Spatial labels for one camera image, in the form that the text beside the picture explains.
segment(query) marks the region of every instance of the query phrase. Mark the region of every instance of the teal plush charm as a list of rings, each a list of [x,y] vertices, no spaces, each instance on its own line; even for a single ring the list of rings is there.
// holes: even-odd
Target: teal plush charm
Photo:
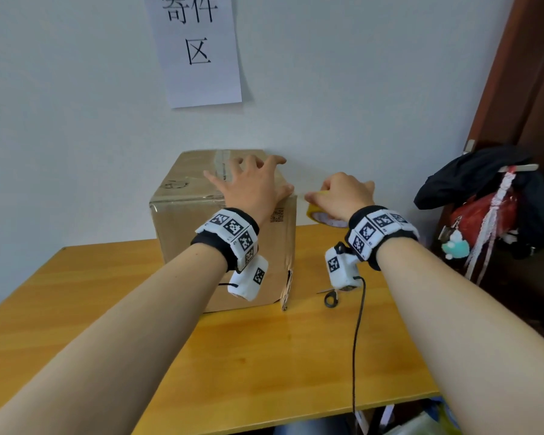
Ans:
[[[450,241],[442,244],[442,250],[445,252],[445,259],[465,258],[469,255],[469,244],[457,229],[450,236]]]

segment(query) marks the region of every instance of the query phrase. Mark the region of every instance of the paper sign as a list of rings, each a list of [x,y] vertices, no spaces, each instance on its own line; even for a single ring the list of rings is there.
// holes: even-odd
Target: paper sign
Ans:
[[[171,108],[241,102],[232,0],[145,0]]]

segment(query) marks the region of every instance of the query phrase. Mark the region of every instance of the tape roll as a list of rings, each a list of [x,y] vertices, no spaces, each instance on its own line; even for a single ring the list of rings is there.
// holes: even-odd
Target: tape roll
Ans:
[[[326,224],[327,226],[333,227],[348,228],[348,223],[346,221],[334,219],[320,207],[312,203],[309,203],[308,210],[306,210],[306,216],[312,221],[316,221],[320,224]]]

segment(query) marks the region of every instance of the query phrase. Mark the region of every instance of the box top flap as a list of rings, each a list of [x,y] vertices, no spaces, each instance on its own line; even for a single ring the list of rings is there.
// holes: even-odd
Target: box top flap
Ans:
[[[232,174],[228,160],[235,157],[245,158],[253,154],[262,160],[267,155],[262,150],[196,150],[185,151],[179,155],[159,188],[151,197],[150,203],[169,201],[189,201],[196,199],[221,199],[222,193],[203,176],[207,170],[224,181],[231,181]],[[275,174],[276,184],[286,182],[278,169]]]

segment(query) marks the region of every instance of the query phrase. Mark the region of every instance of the wooden table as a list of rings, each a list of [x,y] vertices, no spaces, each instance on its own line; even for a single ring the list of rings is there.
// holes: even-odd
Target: wooden table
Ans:
[[[351,351],[361,291],[324,306],[324,252],[343,231],[296,229],[288,310],[204,314],[135,434],[233,433],[351,410]],[[56,353],[162,265],[156,240],[60,250],[0,305],[0,407]],[[437,394],[383,276],[361,266],[367,298],[357,343],[361,409]]]

